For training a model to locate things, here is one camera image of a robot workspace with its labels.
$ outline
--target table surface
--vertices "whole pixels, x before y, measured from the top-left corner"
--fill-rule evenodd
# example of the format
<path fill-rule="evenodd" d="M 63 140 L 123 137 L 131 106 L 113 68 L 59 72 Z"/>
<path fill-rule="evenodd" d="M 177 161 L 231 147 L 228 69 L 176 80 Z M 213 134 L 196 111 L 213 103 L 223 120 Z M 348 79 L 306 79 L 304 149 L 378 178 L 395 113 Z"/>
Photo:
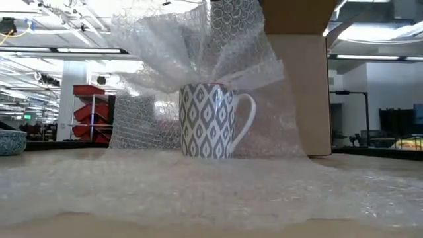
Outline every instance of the table surface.
<path fill-rule="evenodd" d="M 103 158 L 107 149 L 74 149 L 63 151 L 37 151 L 24 153 L 17 157 L 0 158 L 1 169 L 22 167 L 36 168 L 41 164 L 53 164 L 58 161 L 96 161 Z M 371 171 L 395 178 L 412 178 L 423 181 L 423 163 L 396 159 L 364 157 L 353 155 L 332 155 L 312 159 L 316 165 L 335 168 L 338 171 L 351 173 L 354 171 Z M 91 214 L 64 213 L 43 219 L 34 219 L 18 225 L 0 229 L 0 237 L 115 237 L 125 233 L 128 237 L 419 237 L 423 229 L 413 228 L 381 228 L 363 225 L 351 220 L 310 219 L 309 221 L 289 225 L 281 231 L 236 231 L 208 229 L 202 227 L 149 227 L 140 226 L 130 221 L 101 218 Z"/>

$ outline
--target patterned bowl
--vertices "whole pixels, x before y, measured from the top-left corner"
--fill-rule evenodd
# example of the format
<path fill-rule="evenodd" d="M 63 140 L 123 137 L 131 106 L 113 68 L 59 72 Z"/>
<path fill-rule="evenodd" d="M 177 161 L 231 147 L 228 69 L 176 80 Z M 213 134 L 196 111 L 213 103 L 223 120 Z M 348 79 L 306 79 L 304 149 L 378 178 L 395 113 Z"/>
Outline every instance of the patterned bowl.
<path fill-rule="evenodd" d="M 0 130 L 0 156 L 19 155 L 26 148 L 26 132 Z"/>

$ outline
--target brown cardboard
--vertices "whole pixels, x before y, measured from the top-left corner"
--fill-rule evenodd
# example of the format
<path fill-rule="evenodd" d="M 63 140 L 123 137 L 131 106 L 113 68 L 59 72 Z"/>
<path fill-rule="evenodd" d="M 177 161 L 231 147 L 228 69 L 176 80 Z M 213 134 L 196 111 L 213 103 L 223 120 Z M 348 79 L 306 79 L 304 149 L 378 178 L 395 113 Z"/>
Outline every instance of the brown cardboard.
<path fill-rule="evenodd" d="M 308 155 L 330 155 L 331 132 L 325 31 L 337 0 L 265 0 L 265 31 L 284 61 Z"/>

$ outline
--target gray and white mug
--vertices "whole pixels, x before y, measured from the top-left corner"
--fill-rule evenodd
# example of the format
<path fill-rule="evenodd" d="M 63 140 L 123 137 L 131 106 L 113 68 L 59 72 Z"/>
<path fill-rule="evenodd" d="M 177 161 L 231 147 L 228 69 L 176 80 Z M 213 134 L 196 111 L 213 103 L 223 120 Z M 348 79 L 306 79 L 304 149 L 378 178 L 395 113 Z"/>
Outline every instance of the gray and white mug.
<path fill-rule="evenodd" d="M 244 128 L 234 139 L 235 111 L 242 99 L 250 100 L 251 111 Z M 248 94 L 238 95 L 236 91 L 217 83 L 183 86 L 179 91 L 182 153 L 201 158 L 232 157 L 255 115 L 256 103 Z"/>

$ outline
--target mug handle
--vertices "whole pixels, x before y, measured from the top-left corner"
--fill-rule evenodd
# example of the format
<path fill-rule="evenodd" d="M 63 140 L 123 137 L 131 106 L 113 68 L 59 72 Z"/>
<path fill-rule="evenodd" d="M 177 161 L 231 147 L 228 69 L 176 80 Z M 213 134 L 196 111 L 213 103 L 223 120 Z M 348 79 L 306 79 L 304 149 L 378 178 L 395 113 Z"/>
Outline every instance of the mug handle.
<path fill-rule="evenodd" d="M 240 100 L 242 100 L 242 99 L 248 99 L 248 100 L 250 100 L 250 103 L 251 103 L 251 111 L 250 111 L 249 118 L 248 118 L 247 122 L 245 122 L 244 128 L 239 132 L 238 136 L 232 142 L 231 153 L 235 150 L 235 148 L 238 145 L 238 143 L 242 140 L 242 138 L 248 132 L 248 130 L 251 127 L 252 122 L 254 121 L 254 117 L 256 116 L 257 105 L 256 105 L 256 101 L 254 101 L 254 99 L 252 98 L 252 96 L 250 96 L 250 95 L 248 95 L 246 93 L 237 95 L 238 102 Z"/>

